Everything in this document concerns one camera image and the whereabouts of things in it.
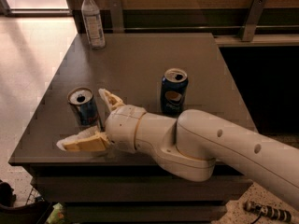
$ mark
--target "clear water bottle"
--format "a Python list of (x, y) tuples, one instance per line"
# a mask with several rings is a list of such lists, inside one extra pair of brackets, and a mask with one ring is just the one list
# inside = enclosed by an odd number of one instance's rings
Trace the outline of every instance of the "clear water bottle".
[(91, 48), (102, 49), (105, 46), (106, 41), (99, 7), (93, 0), (84, 0), (81, 11)]

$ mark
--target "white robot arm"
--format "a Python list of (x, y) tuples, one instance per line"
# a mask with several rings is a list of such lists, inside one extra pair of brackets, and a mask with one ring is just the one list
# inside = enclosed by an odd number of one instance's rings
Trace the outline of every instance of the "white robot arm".
[(109, 110), (106, 134), (116, 148), (149, 154), (166, 171), (198, 182), (211, 177), (218, 159), (299, 210), (299, 149), (199, 110), (178, 119), (133, 105)]

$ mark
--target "table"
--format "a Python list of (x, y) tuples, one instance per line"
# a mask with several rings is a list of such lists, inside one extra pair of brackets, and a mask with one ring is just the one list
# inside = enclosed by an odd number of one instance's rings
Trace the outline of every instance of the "table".
[(105, 88), (126, 104), (161, 113), (164, 72), (189, 77), (185, 109), (201, 109), (243, 127), (254, 123), (211, 34), (106, 34), (107, 46), (91, 50), (77, 35), (9, 160), (24, 167), (49, 202), (64, 203), (74, 222), (211, 221), (226, 212), (252, 184), (218, 162), (206, 182), (183, 180), (148, 156), (111, 149), (106, 155), (69, 153), (58, 140), (79, 132), (67, 94), (93, 91), (100, 117), (108, 112), (98, 94)]

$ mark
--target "blue can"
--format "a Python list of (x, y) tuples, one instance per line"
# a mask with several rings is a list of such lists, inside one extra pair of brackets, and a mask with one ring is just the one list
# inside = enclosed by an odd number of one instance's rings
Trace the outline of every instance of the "blue can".
[(164, 73), (160, 96), (164, 114), (176, 115), (183, 111), (187, 86), (188, 78), (184, 70), (171, 68)]
[(68, 93), (67, 100), (71, 104), (80, 127), (85, 128), (98, 124), (100, 117), (90, 89), (76, 88)]

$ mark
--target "white floor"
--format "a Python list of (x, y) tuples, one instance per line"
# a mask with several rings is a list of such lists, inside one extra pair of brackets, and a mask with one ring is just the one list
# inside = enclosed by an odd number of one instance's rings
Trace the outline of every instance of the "white floor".
[[(17, 194), (16, 205), (26, 203), (31, 176), (7, 161), (18, 144), (45, 90), (77, 31), (72, 18), (6, 18), (0, 16), (0, 179)], [(256, 216), (246, 213), (242, 203), (287, 209), (290, 206), (254, 184), (238, 201), (227, 204), (228, 213), (213, 223), (251, 223)], [(261, 218), (258, 223), (280, 223)]]

